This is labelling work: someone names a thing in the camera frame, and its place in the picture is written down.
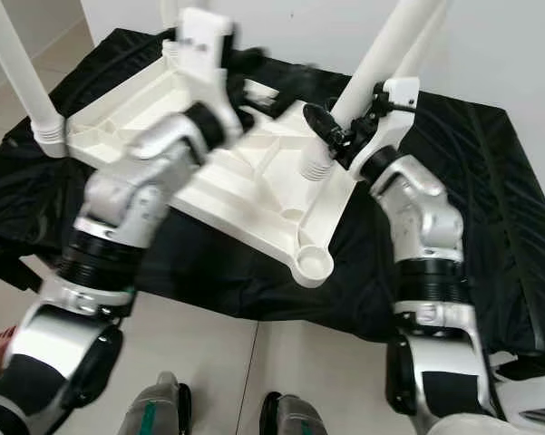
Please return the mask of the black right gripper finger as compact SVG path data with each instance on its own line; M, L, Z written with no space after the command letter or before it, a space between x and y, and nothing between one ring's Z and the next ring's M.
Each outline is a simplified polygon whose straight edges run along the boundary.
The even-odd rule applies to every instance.
M348 133L329 111L314 103L305 103L302 116L308 127L328 148L346 148Z

